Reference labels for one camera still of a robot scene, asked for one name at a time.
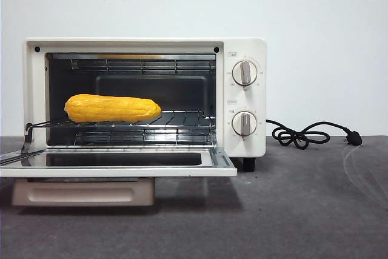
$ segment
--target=oven control panel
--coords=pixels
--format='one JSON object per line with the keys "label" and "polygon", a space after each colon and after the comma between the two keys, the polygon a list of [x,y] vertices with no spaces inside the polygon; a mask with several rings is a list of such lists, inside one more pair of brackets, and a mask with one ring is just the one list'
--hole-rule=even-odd
{"label": "oven control panel", "polygon": [[260,157],[266,151],[266,43],[224,43],[224,148],[230,157]]}

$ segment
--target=power cord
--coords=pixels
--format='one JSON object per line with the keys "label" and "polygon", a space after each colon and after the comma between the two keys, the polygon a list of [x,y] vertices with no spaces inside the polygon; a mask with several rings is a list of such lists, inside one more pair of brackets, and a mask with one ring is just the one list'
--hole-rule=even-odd
{"label": "power cord", "polygon": [[[351,131],[346,127],[343,127],[339,124],[330,123],[328,121],[320,121],[318,123],[314,123],[309,125],[308,127],[304,128],[300,132],[297,132],[296,130],[290,129],[289,127],[286,127],[285,125],[278,123],[277,121],[272,121],[270,119],[267,119],[267,123],[274,124],[278,126],[272,131],[272,137],[279,141],[279,144],[282,146],[288,146],[292,142],[294,143],[295,147],[298,149],[304,150],[306,149],[310,143],[312,144],[324,144],[330,141],[330,136],[328,133],[317,131],[317,130],[310,130],[313,127],[320,126],[322,124],[325,124],[327,126],[337,127],[344,132],[347,133],[346,140],[349,144],[354,146],[359,146],[363,143],[363,140],[360,137],[360,134],[356,131]],[[307,137],[306,135],[320,135],[323,136],[323,140],[315,140]]]}

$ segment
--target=control knob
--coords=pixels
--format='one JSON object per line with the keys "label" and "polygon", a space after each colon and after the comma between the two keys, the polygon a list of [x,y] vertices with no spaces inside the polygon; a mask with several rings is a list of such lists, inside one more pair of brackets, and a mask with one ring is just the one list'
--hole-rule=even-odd
{"label": "control knob", "polygon": [[257,68],[254,63],[248,60],[243,60],[233,67],[232,76],[238,85],[248,86],[255,82],[257,77]]}
{"label": "control knob", "polygon": [[249,136],[256,130],[256,118],[250,112],[239,112],[232,119],[233,130],[240,136]]}

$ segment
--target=yellow corn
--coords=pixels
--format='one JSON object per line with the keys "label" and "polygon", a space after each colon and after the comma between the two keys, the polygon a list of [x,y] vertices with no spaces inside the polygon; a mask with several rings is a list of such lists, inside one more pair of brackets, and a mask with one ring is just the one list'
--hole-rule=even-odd
{"label": "yellow corn", "polygon": [[156,118],[162,110],[151,99],[78,94],[65,103],[69,118],[77,123],[129,121]]}

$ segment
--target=white toaster oven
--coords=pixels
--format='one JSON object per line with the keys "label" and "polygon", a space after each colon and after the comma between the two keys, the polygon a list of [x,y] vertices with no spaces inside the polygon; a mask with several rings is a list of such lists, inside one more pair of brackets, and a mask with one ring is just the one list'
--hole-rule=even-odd
{"label": "white toaster oven", "polygon": [[[1,157],[13,203],[147,205],[155,177],[231,177],[266,150],[266,43],[259,38],[30,38],[25,141]],[[75,94],[150,98],[161,116],[76,123]]]}

